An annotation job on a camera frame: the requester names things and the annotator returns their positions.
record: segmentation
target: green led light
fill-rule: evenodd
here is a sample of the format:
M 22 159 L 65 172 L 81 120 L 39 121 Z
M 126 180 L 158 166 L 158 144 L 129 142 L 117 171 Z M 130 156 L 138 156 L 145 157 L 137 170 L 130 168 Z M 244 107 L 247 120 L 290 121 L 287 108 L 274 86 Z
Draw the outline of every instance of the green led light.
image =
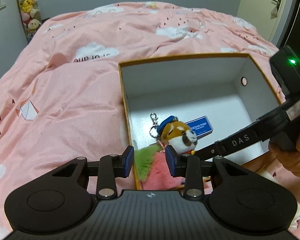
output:
M 292 64 L 296 65 L 296 61 L 295 61 L 294 59 L 289 59 L 289 61 L 290 61 Z

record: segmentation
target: door handle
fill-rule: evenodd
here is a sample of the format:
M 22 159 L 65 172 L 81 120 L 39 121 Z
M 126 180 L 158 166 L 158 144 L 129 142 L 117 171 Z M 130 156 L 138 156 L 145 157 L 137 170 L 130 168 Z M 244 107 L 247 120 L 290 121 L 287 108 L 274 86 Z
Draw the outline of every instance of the door handle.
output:
M 272 0 L 272 1 L 274 1 L 275 3 L 277 3 L 277 10 L 279 11 L 279 8 L 280 8 L 282 0 Z

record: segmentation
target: logo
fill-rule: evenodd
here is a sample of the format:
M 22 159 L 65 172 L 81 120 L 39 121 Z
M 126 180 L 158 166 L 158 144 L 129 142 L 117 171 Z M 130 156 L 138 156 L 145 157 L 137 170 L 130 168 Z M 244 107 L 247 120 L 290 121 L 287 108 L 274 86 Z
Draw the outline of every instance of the logo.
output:
M 197 137 L 203 137 L 213 131 L 213 128 L 206 116 L 186 122 L 186 124 L 191 127 L 191 130 L 196 133 Z
M 249 137 L 247 134 L 243 136 L 245 141 L 249 141 Z M 236 140 L 232 141 L 233 146 L 237 146 L 238 144 L 244 143 L 244 141 L 239 137 L 238 142 Z
M 151 192 L 151 193 L 148 193 L 146 196 L 149 197 L 149 198 L 153 198 L 157 195 Z

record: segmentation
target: door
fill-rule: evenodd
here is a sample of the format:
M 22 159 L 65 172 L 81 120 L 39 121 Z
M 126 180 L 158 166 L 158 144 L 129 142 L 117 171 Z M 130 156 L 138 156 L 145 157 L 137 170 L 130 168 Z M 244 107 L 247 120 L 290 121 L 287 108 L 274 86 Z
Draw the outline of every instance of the door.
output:
M 279 10 L 283 8 L 284 2 L 285 0 L 281 1 Z M 269 40 L 275 23 L 279 20 L 278 17 L 271 16 L 276 5 L 272 0 L 241 0 L 237 16 L 253 24 L 258 33 Z

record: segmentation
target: bed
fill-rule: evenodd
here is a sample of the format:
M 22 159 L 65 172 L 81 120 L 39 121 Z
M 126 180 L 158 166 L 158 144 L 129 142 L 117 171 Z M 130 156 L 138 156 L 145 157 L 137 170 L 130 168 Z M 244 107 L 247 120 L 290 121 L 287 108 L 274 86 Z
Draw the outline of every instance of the bed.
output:
M 128 144 L 118 63 L 168 55 L 249 53 L 284 101 L 271 74 L 277 48 L 231 15 L 169 3 L 117 3 L 46 21 L 0 79 L 0 239 L 11 227 L 4 201 L 15 188 L 84 155 L 121 154 Z M 273 156 L 264 167 L 300 202 L 300 178 Z M 135 187 L 116 179 L 118 191 Z M 91 178 L 88 191 L 95 191 Z M 291 231 L 300 238 L 299 226 Z

